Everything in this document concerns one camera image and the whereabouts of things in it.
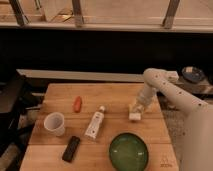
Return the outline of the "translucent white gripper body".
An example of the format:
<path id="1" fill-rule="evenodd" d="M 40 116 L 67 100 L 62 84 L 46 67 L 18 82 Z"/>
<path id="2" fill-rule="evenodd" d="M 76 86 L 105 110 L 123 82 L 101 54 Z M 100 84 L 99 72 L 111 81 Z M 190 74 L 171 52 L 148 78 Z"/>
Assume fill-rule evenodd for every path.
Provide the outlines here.
<path id="1" fill-rule="evenodd" d="M 156 89 L 144 85 L 137 93 L 135 100 L 129 106 L 130 113 L 143 113 L 145 109 L 152 103 L 152 98 L 156 94 Z"/>

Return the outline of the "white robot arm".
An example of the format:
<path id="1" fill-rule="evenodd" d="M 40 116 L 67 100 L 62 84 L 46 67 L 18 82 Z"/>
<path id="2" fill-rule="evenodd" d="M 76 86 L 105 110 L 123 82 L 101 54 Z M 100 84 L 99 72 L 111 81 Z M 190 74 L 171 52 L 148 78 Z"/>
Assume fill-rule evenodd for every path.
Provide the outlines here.
<path id="1" fill-rule="evenodd" d="M 160 91 L 187 115 L 179 171 L 213 171 L 213 105 L 171 83 L 171 76 L 172 72 L 164 69 L 143 72 L 144 86 L 129 107 L 129 119 L 140 119 Z"/>

